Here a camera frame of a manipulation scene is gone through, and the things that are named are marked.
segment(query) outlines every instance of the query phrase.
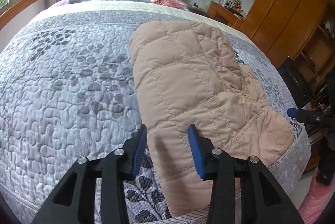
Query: bottle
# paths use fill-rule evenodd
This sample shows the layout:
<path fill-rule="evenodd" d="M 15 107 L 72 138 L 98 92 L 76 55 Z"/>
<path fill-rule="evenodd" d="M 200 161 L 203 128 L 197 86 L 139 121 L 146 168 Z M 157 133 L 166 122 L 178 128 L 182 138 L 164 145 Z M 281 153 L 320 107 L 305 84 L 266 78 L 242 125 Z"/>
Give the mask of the bottle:
<path fill-rule="evenodd" d="M 227 4 L 228 0 L 224 0 L 222 3 L 222 6 L 225 6 Z"/>

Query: red cloth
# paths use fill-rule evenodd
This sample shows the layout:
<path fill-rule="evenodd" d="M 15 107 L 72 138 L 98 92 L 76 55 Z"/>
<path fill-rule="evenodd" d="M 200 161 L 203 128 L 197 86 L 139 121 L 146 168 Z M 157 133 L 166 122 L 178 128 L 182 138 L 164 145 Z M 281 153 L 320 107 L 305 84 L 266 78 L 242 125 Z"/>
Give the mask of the red cloth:
<path fill-rule="evenodd" d="M 325 201 L 335 186 L 326 186 L 318 183 L 316 177 L 319 173 L 320 171 L 317 168 L 313 175 L 309 191 L 298 210 L 305 224 L 313 224 L 319 218 Z"/>
<path fill-rule="evenodd" d="M 157 5 L 170 7 L 170 8 L 185 10 L 184 6 L 175 0 L 154 0 L 153 3 Z"/>

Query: gray floral quilt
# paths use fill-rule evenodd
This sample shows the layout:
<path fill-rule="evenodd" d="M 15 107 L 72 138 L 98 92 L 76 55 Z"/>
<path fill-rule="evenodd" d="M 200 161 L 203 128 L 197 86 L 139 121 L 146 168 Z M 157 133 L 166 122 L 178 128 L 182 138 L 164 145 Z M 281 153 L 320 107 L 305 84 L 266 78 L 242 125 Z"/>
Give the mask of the gray floral quilt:
<path fill-rule="evenodd" d="M 0 191 L 23 224 L 78 157 L 104 157 L 140 127 L 128 42 L 139 25 L 156 20 L 187 19 L 125 10 L 64 14 L 28 24 L 0 54 Z M 292 147 L 270 168 L 289 192 L 310 154 L 304 127 L 286 114 L 294 101 L 257 47 L 228 37 L 294 131 Z M 131 223 L 205 221 L 206 209 L 171 219 L 148 149 L 124 189 Z M 100 191 L 98 180 L 97 223 Z"/>

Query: desk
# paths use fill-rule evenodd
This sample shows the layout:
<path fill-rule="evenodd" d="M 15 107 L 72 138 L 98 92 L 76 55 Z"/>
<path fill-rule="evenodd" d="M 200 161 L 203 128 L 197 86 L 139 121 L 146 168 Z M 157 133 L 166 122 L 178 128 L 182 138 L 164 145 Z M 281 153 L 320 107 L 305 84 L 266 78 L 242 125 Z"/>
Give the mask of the desk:
<path fill-rule="evenodd" d="M 208 11 L 206 13 L 208 18 L 214 19 L 218 22 L 226 24 L 236 30 L 239 29 L 243 20 L 238 18 L 232 12 L 230 12 L 225 7 L 221 6 L 220 4 L 212 1 Z"/>

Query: red garment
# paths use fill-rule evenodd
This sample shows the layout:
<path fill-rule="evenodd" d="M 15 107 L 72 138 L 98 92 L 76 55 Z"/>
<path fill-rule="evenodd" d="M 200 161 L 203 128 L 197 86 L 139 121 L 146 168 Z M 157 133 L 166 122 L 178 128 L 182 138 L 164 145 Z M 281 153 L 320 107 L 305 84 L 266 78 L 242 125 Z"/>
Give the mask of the red garment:
<path fill-rule="evenodd" d="M 154 0 L 153 3 L 170 8 L 185 10 L 184 6 L 175 0 Z"/>

